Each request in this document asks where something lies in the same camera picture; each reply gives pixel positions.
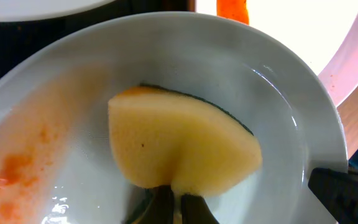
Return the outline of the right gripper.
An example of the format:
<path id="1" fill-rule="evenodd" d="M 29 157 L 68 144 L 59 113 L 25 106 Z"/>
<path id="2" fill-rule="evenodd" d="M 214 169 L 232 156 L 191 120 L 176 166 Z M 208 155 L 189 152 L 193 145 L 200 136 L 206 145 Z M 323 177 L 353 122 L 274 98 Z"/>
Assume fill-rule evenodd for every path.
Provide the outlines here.
<path id="1" fill-rule="evenodd" d="M 338 223 L 358 224 L 358 169 L 315 168 L 308 187 L 330 214 L 339 215 Z"/>

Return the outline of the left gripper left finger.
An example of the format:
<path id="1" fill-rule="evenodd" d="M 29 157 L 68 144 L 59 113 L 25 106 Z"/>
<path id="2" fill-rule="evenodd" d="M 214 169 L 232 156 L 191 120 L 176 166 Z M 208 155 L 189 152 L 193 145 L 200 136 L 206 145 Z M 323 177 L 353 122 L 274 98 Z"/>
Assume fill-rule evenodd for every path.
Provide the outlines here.
<path id="1" fill-rule="evenodd" d="M 175 199 L 169 185 L 145 189 L 144 199 L 126 218 L 125 224 L 172 224 Z"/>

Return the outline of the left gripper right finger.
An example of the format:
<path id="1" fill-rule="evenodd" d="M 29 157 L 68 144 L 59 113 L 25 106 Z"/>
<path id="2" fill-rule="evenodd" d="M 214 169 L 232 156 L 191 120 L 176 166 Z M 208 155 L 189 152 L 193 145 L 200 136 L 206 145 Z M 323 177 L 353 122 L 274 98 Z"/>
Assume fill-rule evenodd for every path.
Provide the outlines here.
<path id="1" fill-rule="evenodd" d="M 181 197 L 182 224 L 219 224 L 201 196 Z"/>

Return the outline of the pinkish white plate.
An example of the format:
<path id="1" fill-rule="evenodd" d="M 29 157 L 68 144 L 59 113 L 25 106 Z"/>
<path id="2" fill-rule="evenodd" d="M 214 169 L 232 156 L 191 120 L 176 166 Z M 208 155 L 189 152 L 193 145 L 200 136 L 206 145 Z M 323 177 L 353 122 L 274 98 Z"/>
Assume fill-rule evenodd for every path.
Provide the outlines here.
<path id="1" fill-rule="evenodd" d="M 250 25 L 286 45 L 339 106 L 358 86 L 358 0 L 248 0 Z"/>

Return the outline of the light blue-grey plate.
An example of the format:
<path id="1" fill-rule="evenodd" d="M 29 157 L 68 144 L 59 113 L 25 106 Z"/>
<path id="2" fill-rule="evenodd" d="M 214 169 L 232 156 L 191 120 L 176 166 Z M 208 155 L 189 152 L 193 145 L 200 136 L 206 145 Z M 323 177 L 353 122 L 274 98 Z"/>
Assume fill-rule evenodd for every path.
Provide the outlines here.
<path id="1" fill-rule="evenodd" d="M 74 32 L 0 80 L 0 223 L 124 223 L 145 188 L 114 160 L 108 102 L 138 86 L 207 102 L 257 138 L 255 172 L 220 195 L 195 195 L 219 223 L 335 222 L 308 187 L 315 167 L 347 170 L 339 115 L 318 77 L 252 27 L 153 12 Z M 182 223 L 186 194 L 172 192 Z"/>

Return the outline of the yellow sponge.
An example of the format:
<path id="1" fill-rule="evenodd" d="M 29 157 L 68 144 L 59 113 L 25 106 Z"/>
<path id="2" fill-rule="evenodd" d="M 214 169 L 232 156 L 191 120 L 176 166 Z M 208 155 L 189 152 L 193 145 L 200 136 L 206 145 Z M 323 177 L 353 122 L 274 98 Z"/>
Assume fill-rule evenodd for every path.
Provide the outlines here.
<path id="1" fill-rule="evenodd" d="M 109 139 L 124 177 L 138 187 L 217 196 L 262 165 L 257 138 L 202 100 L 138 86 L 108 102 Z"/>

